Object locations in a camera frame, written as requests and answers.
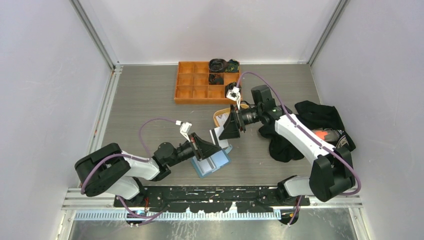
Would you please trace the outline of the white patterned card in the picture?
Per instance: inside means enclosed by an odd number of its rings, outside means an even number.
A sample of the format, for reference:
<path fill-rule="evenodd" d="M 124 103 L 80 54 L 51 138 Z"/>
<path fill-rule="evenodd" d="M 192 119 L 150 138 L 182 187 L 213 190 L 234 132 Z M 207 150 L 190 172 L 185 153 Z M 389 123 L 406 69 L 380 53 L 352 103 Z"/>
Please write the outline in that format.
<path fill-rule="evenodd" d="M 229 117 L 229 113 L 224 112 L 222 114 L 217 115 L 215 119 L 217 120 L 219 126 L 223 126 L 225 122 L 227 121 L 228 117 Z"/>

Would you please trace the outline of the black and white card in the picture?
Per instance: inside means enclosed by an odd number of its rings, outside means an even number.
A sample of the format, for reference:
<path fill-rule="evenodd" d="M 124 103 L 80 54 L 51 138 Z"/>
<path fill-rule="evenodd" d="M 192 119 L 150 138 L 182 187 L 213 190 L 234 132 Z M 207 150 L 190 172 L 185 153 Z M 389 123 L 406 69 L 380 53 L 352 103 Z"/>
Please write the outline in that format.
<path fill-rule="evenodd" d="M 211 139 L 212 139 L 212 143 L 216 146 L 221 147 L 222 149 L 226 149 L 230 146 L 229 142 L 227 139 L 220 139 L 221 133 L 223 132 L 224 127 L 223 126 L 219 126 L 219 127 L 215 127 L 213 129 L 211 129 L 209 131 Z"/>

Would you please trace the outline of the blue leather card holder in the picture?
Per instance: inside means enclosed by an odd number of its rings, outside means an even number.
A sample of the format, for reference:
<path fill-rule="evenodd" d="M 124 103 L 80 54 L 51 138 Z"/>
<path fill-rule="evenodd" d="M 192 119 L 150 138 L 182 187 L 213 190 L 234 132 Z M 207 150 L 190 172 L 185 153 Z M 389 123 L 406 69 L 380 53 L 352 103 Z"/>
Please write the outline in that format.
<path fill-rule="evenodd" d="M 232 151 L 232 149 L 233 146 L 229 145 L 228 147 L 215 153 L 207 159 L 198 160 L 194 156 L 190 161 L 197 175 L 200 178 L 205 178 L 231 162 L 229 153 Z"/>

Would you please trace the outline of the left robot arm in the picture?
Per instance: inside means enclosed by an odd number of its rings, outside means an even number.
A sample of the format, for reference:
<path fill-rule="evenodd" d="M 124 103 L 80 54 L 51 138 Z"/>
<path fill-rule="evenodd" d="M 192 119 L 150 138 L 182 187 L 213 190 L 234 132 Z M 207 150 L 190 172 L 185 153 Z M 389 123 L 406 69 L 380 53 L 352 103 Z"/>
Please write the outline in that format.
<path fill-rule="evenodd" d="M 110 143 L 79 159 L 74 169 L 82 184 L 81 194 L 95 197 L 111 193 L 138 207 L 146 200 L 140 179 L 161 181 L 171 173 L 170 167 L 193 157 L 205 160 L 222 149 L 196 133 L 189 134 L 178 146 L 161 143 L 149 158 L 130 154 L 117 143 Z"/>

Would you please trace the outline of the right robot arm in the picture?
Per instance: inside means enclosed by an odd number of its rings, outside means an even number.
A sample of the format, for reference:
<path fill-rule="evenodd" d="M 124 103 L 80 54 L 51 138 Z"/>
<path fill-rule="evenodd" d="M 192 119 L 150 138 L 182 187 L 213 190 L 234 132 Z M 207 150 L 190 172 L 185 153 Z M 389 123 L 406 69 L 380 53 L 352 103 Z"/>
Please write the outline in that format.
<path fill-rule="evenodd" d="M 219 140 L 236 139 L 246 126 L 257 122 L 272 126 L 288 140 L 311 164 L 309 176 L 291 176 L 277 184 L 277 198 L 283 205 L 291 205 L 298 196 L 314 196 L 321 202 L 338 195 L 354 195 L 360 181 L 353 169 L 351 152 L 346 147 L 336 148 L 320 139 L 303 125 L 284 104 L 277 105 L 272 89 L 259 85 L 251 89 L 254 104 L 241 108 L 241 93 L 237 86 L 229 87 L 226 98 L 235 101 L 223 125 Z"/>

